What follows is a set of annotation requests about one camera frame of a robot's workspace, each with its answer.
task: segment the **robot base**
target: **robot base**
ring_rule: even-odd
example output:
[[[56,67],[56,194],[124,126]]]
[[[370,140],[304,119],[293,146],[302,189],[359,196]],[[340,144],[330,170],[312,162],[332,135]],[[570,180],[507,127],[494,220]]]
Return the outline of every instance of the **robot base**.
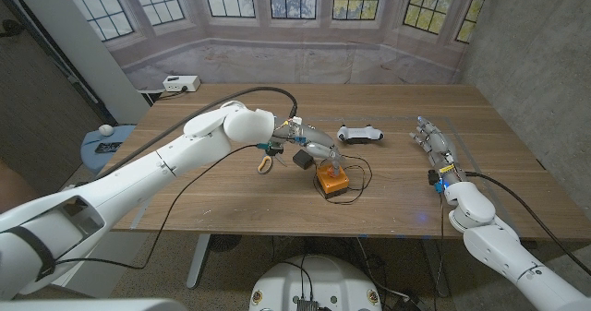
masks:
[[[286,261],[300,266],[302,256]],[[331,311],[381,310],[380,297],[376,286],[359,269],[337,257],[307,255],[304,269],[312,280],[314,302],[306,302],[307,310],[328,307]],[[310,284],[306,273],[304,297],[310,299]],[[302,296],[302,277],[298,267],[279,263],[269,269],[255,284],[250,295],[250,311],[293,310],[297,311]]]

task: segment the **desk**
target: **desk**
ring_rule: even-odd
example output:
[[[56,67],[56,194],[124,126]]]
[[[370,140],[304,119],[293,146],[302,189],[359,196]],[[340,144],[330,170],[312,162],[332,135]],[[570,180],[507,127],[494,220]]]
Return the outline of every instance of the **desk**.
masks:
[[[156,102],[107,167],[124,158],[166,127],[205,104],[251,87],[246,84],[201,85],[195,93]],[[275,164],[267,175],[256,168],[262,150],[246,149],[230,156],[187,189],[177,201],[165,230],[199,233],[290,234],[424,238],[440,234],[440,200],[428,185],[426,153],[408,136],[416,117],[426,116],[456,144],[461,167],[487,173],[520,195],[539,218],[563,240],[591,240],[585,217],[534,155],[507,126],[479,91],[471,86],[418,85],[277,85],[297,98],[297,115],[327,132],[372,124],[384,133],[380,142],[345,145],[342,154],[361,156],[374,176],[356,204],[326,202],[312,185],[313,169],[291,160],[300,150],[285,145],[288,167]],[[288,115],[291,102],[273,92],[241,98],[250,109]],[[179,129],[150,150],[181,135]],[[143,208],[134,209],[116,230],[157,231],[179,190],[202,171],[177,178]],[[356,184],[351,171],[351,183]],[[523,239],[549,239],[511,196],[491,184],[472,179],[493,201],[498,215]],[[355,192],[340,196],[352,197]],[[451,208],[444,206],[446,218]],[[446,221],[448,238],[460,238]]]

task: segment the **white power outlet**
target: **white power outlet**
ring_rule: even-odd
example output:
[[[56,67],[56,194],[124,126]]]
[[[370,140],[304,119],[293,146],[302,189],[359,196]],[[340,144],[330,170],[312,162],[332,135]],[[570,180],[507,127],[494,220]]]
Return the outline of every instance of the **white power outlet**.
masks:
[[[181,91],[187,86],[187,91],[196,91],[201,82],[197,76],[168,76],[163,82],[166,91]]]

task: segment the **game controller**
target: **game controller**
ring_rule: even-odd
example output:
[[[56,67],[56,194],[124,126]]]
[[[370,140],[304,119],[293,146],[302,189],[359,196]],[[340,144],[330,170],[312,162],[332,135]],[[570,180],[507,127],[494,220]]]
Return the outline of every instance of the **game controller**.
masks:
[[[336,137],[347,144],[368,144],[371,140],[382,140],[384,134],[371,125],[359,128],[348,128],[343,125],[336,133]]]

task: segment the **orange object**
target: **orange object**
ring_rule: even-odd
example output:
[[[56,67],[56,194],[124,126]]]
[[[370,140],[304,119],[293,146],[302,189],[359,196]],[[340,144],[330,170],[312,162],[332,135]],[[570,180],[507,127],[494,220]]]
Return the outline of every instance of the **orange object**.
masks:
[[[322,185],[324,193],[329,195],[332,192],[342,190],[349,186],[349,177],[344,174],[343,167],[339,167],[339,175],[333,177],[332,165],[327,164],[316,169],[316,176]]]

